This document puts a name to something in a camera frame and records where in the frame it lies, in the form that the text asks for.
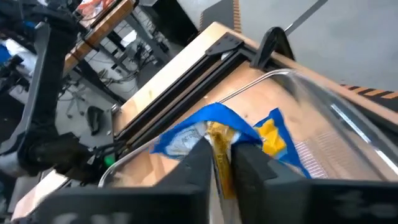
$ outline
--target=clear plastic cover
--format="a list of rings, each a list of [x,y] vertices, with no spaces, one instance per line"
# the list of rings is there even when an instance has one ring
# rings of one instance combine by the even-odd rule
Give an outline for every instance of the clear plastic cover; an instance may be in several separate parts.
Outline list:
[[[251,125],[279,108],[300,160],[313,178],[398,180],[396,146],[345,100],[294,70],[267,73],[218,101]],[[99,186],[156,184],[178,164],[150,153],[156,141],[111,166]]]

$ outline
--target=black bracket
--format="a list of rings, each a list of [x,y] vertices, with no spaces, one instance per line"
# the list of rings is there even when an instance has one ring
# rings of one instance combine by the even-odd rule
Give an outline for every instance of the black bracket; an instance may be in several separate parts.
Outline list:
[[[266,32],[262,38],[260,48],[250,63],[250,66],[264,70],[273,51],[295,60],[286,33],[280,27],[273,27]]]
[[[207,55],[216,55],[234,50],[243,44],[243,40],[237,38],[229,32],[225,33],[220,39],[217,40],[209,49],[206,50]]]

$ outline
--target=black clamp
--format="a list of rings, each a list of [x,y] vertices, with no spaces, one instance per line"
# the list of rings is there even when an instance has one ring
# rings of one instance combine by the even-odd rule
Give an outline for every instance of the black clamp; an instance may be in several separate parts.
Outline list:
[[[243,40],[227,32],[220,39],[218,39],[217,42],[215,42],[209,49],[206,50],[206,54],[222,54],[239,47],[243,43]]]
[[[250,66],[261,70],[265,69],[273,51],[295,60],[286,33],[280,27],[273,27],[266,32],[262,38],[260,48],[251,61]]]

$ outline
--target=transparent plastic shield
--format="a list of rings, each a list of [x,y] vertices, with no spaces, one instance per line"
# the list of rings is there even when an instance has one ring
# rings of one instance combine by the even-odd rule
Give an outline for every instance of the transparent plastic shield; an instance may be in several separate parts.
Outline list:
[[[349,103],[296,71],[267,73],[218,101],[250,125],[279,108],[300,160],[313,178],[398,180],[396,146]],[[112,165],[99,186],[156,184],[178,164],[150,153],[157,140]]]

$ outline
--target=floor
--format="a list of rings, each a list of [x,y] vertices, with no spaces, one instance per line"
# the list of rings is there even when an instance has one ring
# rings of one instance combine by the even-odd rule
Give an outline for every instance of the floor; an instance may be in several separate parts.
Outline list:
[[[201,12],[218,0],[178,0],[198,27]],[[288,27],[316,0],[240,0],[243,34],[260,42],[267,29]],[[293,31],[289,40],[297,61],[328,78],[349,85],[383,90],[398,90],[398,1],[395,0],[329,0],[314,15]],[[131,27],[125,22],[115,28],[124,37]],[[102,44],[110,51],[114,46],[107,39]],[[121,74],[110,69],[113,63],[101,53],[92,52],[86,59],[97,71],[107,68],[111,77]],[[140,86],[136,80],[110,88],[130,98]],[[87,105],[106,109],[110,103],[90,90],[84,90]],[[58,104],[57,127],[60,133],[73,131],[77,136],[87,128],[76,108],[73,117],[65,110],[70,96]]]

